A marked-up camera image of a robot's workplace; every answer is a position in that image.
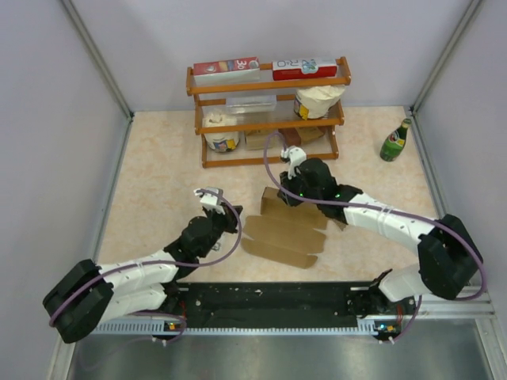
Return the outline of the brown cardboard box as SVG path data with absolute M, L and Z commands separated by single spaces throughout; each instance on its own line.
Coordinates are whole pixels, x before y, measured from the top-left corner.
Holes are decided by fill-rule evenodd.
M 324 253 L 328 222 L 316 205 L 288 206 L 276 188 L 266 187 L 259 213 L 246 217 L 241 247 L 255 257 L 309 269 Z

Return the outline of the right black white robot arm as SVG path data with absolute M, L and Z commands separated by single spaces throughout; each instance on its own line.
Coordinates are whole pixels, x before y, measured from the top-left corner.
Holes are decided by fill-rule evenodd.
M 458 300 L 482 264 L 482 257 L 462 221 L 446 214 L 430 219 L 391 208 L 361 189 L 338 184 L 319 158 L 285 158 L 278 196 L 289 206 L 313 203 L 328 218 L 357 226 L 405 247 L 418 263 L 388 269 L 374 279 L 368 296 L 372 308 L 390 312 L 399 301 L 431 294 Z

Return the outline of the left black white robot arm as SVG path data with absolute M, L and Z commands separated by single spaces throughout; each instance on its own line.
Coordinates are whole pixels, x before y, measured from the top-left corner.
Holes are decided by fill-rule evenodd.
M 79 261 L 44 297 L 49 325 L 75 343 L 104 322 L 144 311 L 171 314 L 179 307 L 176 280 L 206 266 L 204 258 L 223 234 L 241 231 L 242 206 L 206 210 L 163 249 L 124 263 Z

